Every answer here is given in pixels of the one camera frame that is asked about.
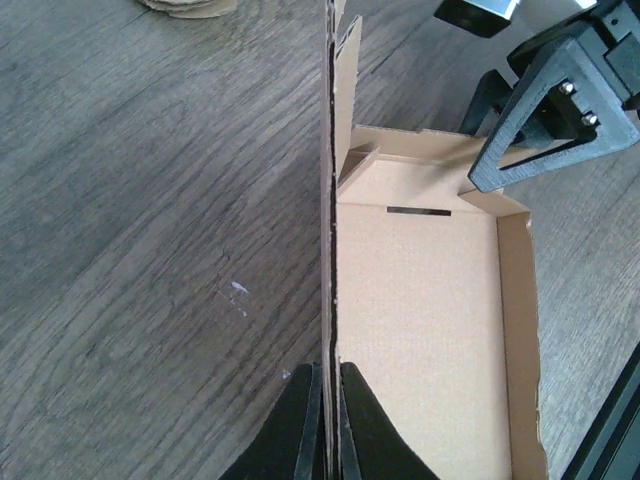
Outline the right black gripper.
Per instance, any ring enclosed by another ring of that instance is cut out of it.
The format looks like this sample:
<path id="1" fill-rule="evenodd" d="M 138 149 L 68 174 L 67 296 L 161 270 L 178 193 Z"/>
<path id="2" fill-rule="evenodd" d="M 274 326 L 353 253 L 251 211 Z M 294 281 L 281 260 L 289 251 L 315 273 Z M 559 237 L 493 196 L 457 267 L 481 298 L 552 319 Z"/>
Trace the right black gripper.
<path id="1" fill-rule="evenodd" d="M 639 3 L 600 1 L 523 42 L 508 56 L 519 76 L 480 79 L 459 132 L 499 115 L 468 177 L 490 192 L 639 142 Z"/>

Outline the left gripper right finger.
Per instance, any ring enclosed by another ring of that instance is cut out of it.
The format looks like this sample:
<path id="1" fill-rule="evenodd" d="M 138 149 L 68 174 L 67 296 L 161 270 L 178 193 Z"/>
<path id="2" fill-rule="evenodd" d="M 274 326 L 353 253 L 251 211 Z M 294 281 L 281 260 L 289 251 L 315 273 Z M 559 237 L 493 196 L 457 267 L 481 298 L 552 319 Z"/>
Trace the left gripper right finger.
<path id="1" fill-rule="evenodd" d="M 344 479 L 435 479 L 406 444 L 357 366 L 341 365 L 341 475 Z"/>

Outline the cardboard box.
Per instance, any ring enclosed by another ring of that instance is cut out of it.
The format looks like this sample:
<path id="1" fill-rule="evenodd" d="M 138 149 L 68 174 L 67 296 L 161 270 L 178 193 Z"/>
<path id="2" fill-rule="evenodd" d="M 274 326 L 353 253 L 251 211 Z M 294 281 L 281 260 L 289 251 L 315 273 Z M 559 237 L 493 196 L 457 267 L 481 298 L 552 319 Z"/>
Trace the cardboard box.
<path id="1" fill-rule="evenodd" d="M 531 214 L 468 180 L 481 138 L 354 125 L 362 20 L 322 9 L 327 477 L 351 362 L 435 479 L 544 479 Z"/>

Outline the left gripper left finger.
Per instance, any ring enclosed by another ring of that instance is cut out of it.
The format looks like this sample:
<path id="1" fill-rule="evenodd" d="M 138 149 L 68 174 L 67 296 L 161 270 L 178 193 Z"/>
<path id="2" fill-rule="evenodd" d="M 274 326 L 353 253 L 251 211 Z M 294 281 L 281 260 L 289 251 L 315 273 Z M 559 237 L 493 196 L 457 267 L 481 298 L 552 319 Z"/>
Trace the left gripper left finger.
<path id="1" fill-rule="evenodd" d="M 222 474 L 227 480 L 324 477 L 322 368 L 298 366 L 255 439 Z"/>

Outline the stack of flat cardboard blanks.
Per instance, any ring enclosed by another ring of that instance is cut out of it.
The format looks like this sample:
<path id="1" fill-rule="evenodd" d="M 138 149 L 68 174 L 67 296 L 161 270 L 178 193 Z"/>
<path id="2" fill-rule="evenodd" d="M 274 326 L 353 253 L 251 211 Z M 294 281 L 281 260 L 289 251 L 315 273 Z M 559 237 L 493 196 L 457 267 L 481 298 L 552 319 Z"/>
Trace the stack of flat cardboard blanks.
<path id="1" fill-rule="evenodd" d="M 139 0 L 139 3 L 179 19 L 216 18 L 233 12 L 237 7 L 236 0 Z"/>

